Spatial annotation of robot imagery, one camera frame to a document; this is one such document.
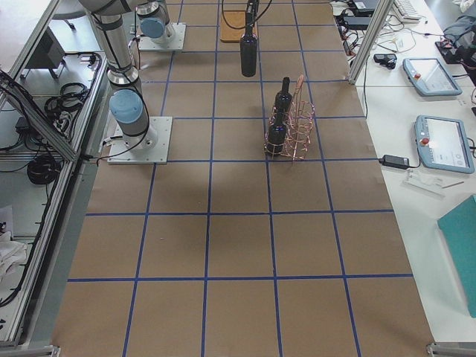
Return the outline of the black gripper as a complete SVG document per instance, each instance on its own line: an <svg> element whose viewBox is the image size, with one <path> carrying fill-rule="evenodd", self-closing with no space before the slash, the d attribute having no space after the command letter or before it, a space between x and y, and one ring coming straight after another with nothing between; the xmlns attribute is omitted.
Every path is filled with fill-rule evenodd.
<svg viewBox="0 0 476 357"><path fill-rule="evenodd" d="M247 0L246 13L257 14L259 9L259 0Z"/></svg>

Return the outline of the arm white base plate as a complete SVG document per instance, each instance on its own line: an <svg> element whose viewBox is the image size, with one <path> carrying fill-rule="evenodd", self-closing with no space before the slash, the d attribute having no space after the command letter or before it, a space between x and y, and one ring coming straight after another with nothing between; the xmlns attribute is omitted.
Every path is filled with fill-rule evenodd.
<svg viewBox="0 0 476 357"><path fill-rule="evenodd" d="M114 135L120 138L112 142L107 161L110 164L166 164L172 126L172 117L151 117L145 138L131 138L123 136L117 124Z"/></svg>
<svg viewBox="0 0 476 357"><path fill-rule="evenodd" d="M141 51L182 51L186 24L170 22L165 25L160 21L143 21L141 23L141 39L139 49Z"/></svg>

